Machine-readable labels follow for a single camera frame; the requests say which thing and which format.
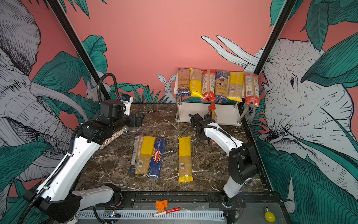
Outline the red yellow narrow spaghetti bag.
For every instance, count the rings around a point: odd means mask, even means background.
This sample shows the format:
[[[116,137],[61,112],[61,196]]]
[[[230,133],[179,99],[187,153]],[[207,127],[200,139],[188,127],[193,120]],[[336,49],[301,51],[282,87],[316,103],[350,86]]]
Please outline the red yellow narrow spaghetti bag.
[[[216,118],[216,105],[215,105],[214,101],[211,102],[210,106],[208,107],[208,114],[212,119],[214,119],[214,120],[217,119]]]

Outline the yellow-end spaghetti bag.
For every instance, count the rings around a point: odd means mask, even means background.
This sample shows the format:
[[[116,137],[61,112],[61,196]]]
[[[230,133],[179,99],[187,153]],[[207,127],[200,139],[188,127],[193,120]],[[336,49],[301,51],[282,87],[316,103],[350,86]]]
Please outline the yellow-end spaghetti bag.
[[[202,70],[190,68],[189,71],[191,97],[202,98]]]

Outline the yellow-top spaghetti bag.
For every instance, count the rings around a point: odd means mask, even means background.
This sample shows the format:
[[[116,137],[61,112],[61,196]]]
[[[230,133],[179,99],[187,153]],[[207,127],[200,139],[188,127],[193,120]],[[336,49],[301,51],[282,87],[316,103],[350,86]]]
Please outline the yellow-top spaghetti bag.
[[[227,98],[233,101],[242,102],[242,91],[244,72],[230,72]]]

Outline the blue-bottom spaghetti bag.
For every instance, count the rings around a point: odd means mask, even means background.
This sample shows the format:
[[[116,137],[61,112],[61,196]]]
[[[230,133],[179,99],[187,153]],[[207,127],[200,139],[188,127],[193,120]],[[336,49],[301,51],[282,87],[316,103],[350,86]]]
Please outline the blue-bottom spaghetti bag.
[[[177,88],[177,97],[190,96],[190,70],[179,68],[177,73],[178,78],[178,88]]]

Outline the blue portrait spaghetti bag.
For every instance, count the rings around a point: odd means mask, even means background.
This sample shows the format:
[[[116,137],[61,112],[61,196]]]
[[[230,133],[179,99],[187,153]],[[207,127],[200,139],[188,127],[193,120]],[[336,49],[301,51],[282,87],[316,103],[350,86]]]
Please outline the blue portrait spaghetti bag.
[[[227,101],[228,71],[216,70],[214,94],[217,100]]]

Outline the red double spaghetti bag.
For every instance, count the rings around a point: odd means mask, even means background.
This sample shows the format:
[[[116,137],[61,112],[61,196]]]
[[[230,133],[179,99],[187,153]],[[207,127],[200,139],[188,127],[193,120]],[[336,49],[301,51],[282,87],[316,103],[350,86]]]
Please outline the red double spaghetti bag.
[[[260,106],[258,75],[245,73],[245,102],[255,107]]]

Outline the blue Barilla spaghetti box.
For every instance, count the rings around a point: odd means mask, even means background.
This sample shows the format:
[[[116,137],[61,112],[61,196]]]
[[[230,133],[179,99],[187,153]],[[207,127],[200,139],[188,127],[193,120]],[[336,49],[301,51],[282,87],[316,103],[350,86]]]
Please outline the blue Barilla spaghetti box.
[[[167,141],[165,138],[156,138],[152,151],[150,166],[148,169],[148,178],[159,179],[166,142]]]

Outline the plain yellow spaghetti bag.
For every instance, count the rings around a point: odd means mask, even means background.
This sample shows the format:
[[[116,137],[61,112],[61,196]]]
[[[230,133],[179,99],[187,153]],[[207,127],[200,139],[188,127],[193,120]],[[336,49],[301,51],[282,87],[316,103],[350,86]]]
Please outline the plain yellow spaghetti bag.
[[[179,137],[179,183],[192,182],[191,137]]]

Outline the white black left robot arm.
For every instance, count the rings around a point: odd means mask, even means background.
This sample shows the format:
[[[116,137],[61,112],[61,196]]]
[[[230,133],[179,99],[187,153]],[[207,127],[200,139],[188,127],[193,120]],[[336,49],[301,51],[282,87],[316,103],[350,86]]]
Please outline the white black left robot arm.
[[[100,113],[80,125],[70,138],[70,148],[51,175],[36,190],[23,196],[28,206],[18,223],[25,221],[33,207],[53,220],[64,223],[85,208],[101,203],[120,204],[121,189],[113,184],[85,191],[73,190],[81,171],[102,144],[123,127],[141,127],[144,115],[131,114],[131,101],[106,100],[100,104]]]

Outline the white two-tier shelf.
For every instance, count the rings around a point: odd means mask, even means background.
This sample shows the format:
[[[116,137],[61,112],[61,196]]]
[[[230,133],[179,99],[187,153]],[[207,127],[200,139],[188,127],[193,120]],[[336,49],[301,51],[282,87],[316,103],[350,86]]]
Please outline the white two-tier shelf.
[[[190,114],[198,113],[204,117],[208,114],[210,105],[210,102],[202,102],[200,98],[189,98],[188,102],[183,102],[182,97],[177,97],[176,121],[190,122]],[[259,113],[259,108],[243,102],[235,102],[234,105],[216,104],[214,113],[218,124],[240,126],[244,118],[248,123],[252,123]]]

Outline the yellow label spaghetti bag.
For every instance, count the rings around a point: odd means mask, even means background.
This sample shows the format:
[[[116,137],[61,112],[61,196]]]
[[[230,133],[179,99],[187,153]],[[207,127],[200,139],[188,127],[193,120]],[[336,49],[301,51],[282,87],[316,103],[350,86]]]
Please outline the yellow label spaghetti bag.
[[[145,136],[142,141],[141,150],[136,167],[136,175],[147,175],[150,166],[155,137]]]

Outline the clear blue-end spaghetti bag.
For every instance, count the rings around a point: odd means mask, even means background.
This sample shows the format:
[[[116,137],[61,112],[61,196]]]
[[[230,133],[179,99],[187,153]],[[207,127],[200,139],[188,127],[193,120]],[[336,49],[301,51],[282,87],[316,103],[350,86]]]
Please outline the clear blue-end spaghetti bag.
[[[131,166],[130,166],[130,170],[129,170],[130,175],[135,174],[136,164],[139,159],[144,136],[145,135],[143,133],[135,134],[134,147],[133,147],[133,153],[132,153],[132,158],[131,158]]]

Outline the orange plastic block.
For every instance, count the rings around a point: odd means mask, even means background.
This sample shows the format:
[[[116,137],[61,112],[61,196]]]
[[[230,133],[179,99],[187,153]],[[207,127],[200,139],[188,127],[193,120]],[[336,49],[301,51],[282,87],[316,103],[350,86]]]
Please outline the orange plastic block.
[[[156,201],[155,202],[155,208],[158,210],[158,212],[163,212],[168,207],[168,201],[162,200],[162,201]]]

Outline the red white marker pen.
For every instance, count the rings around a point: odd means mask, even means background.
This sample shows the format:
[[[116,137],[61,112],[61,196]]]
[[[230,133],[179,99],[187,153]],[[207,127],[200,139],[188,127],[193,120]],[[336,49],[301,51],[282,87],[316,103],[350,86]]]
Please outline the red white marker pen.
[[[153,217],[159,217],[159,216],[162,216],[162,215],[166,215],[166,214],[173,213],[173,212],[178,212],[178,211],[181,211],[180,207],[173,208],[173,209],[170,209],[170,210],[159,211],[159,212],[153,214]]]

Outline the yellow light bulb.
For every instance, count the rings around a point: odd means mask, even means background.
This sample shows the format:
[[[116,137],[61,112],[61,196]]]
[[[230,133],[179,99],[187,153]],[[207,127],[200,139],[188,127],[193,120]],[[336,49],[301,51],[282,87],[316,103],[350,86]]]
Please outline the yellow light bulb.
[[[275,215],[269,210],[268,207],[264,207],[264,216],[265,219],[269,222],[269,223],[274,223],[276,221],[276,217]]]

